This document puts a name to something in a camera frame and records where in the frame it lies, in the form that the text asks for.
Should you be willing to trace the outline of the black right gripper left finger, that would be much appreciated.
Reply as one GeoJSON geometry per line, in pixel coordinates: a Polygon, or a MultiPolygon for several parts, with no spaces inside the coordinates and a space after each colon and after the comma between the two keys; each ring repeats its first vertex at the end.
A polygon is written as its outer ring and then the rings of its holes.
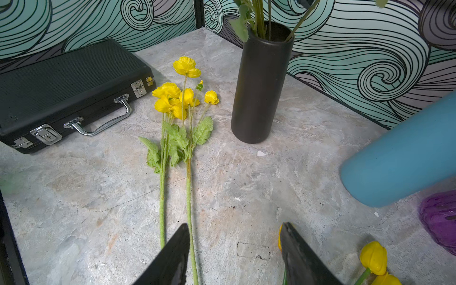
{"type": "Polygon", "coordinates": [[[190,251],[190,232],[183,223],[134,285],[184,285],[190,251]]]}

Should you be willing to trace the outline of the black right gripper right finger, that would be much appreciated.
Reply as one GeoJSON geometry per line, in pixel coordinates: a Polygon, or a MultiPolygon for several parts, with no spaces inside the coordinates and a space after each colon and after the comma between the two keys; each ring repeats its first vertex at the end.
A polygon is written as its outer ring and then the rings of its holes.
{"type": "Polygon", "coordinates": [[[339,285],[341,282],[314,253],[295,227],[283,223],[282,258],[289,285],[339,285]]]}

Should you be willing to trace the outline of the yellow tulip single stem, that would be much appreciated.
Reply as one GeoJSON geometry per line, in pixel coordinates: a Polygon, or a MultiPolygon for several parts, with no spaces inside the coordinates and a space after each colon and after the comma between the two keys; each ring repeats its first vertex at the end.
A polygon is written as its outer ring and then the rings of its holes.
{"type": "Polygon", "coordinates": [[[361,250],[359,259],[365,270],[355,285],[361,285],[371,274],[381,276],[387,271],[387,250],[377,241],[365,245],[361,250]]]}

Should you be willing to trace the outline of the yellow poppy spray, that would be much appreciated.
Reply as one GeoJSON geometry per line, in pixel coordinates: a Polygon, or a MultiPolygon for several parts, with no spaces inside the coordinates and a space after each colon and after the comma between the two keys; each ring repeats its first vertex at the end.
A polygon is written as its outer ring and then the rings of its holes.
{"type": "Polygon", "coordinates": [[[147,147],[147,165],[160,175],[159,186],[159,229],[160,247],[166,245],[165,231],[165,178],[169,160],[169,142],[166,125],[172,125],[175,119],[186,119],[186,112],[182,109],[182,91],[175,83],[164,83],[153,91],[153,96],[158,98],[154,109],[162,114],[160,144],[140,137],[139,140],[147,147]]]}
{"type": "Polygon", "coordinates": [[[210,106],[217,105],[220,101],[215,91],[208,91],[204,95],[205,109],[197,123],[194,123],[195,108],[201,104],[198,95],[203,91],[204,83],[201,81],[192,88],[187,88],[190,78],[200,78],[201,70],[197,68],[194,59],[180,57],[173,62],[173,68],[177,74],[184,77],[183,88],[176,84],[165,83],[165,95],[162,96],[163,110],[169,114],[170,119],[180,120],[181,124],[168,122],[165,129],[168,143],[176,148],[180,155],[180,161],[186,166],[186,214],[190,233],[190,259],[192,264],[192,276],[194,284],[199,283],[197,261],[194,245],[194,231],[192,218],[192,158],[197,146],[202,146],[210,138],[213,131],[213,120],[205,113],[210,106]]]}

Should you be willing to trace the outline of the purple glass vase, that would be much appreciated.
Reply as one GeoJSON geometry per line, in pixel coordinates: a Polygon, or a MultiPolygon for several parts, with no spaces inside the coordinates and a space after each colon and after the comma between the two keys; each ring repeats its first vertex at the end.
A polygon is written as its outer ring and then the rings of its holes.
{"type": "Polygon", "coordinates": [[[419,219],[439,246],[456,254],[456,190],[426,197],[419,206],[419,219]]]}

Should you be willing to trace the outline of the teal ceramic vase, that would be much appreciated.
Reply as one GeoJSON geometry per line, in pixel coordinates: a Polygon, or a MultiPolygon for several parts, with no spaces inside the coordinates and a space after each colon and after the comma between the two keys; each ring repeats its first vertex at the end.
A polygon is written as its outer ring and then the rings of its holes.
{"type": "Polygon", "coordinates": [[[455,174],[455,93],[397,125],[340,168],[345,189],[362,204],[376,208],[455,174]]]}

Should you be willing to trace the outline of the black vase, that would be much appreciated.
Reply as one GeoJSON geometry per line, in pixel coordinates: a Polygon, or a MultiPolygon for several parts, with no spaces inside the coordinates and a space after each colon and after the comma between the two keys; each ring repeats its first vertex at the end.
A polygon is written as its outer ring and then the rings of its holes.
{"type": "Polygon", "coordinates": [[[233,134],[245,143],[261,143],[270,134],[294,43],[294,38],[286,39],[290,33],[275,22],[271,40],[248,30],[231,119],[233,134]]]}

